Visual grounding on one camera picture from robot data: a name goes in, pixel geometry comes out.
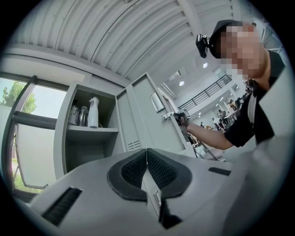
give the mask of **railing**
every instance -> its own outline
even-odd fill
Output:
[[[219,80],[217,80],[214,84],[200,92],[196,97],[193,97],[186,103],[182,104],[179,109],[186,109],[190,110],[193,107],[197,106],[210,96],[212,96],[214,93],[216,93],[218,90],[220,90],[222,87],[224,87],[226,84],[228,84],[231,81],[231,78],[228,75],[222,76]]]

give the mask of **table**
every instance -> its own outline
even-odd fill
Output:
[[[234,115],[238,110],[234,111],[231,114],[228,114],[226,117],[224,117],[225,119],[228,119],[228,121],[230,122],[230,124],[232,125],[234,123]]]

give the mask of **white spray bottle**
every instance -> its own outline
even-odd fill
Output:
[[[88,127],[98,128],[98,104],[100,101],[97,97],[93,97],[89,102]]]

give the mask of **black cap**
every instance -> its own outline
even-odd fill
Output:
[[[242,25],[243,25],[242,21],[236,21],[236,20],[221,20],[217,22],[215,29],[213,30],[212,36],[210,37],[210,40],[209,40],[209,49],[213,57],[218,59],[221,58],[220,52],[218,51],[219,49],[216,48],[216,42],[217,42],[217,39],[219,39],[221,32],[225,32],[227,26],[242,26]]]

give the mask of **sky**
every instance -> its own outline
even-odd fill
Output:
[[[0,78],[0,102],[2,101],[3,88],[7,90],[12,87],[13,80]],[[37,108],[33,115],[57,118],[61,104],[65,98],[66,91],[36,85],[32,91],[35,95]]]

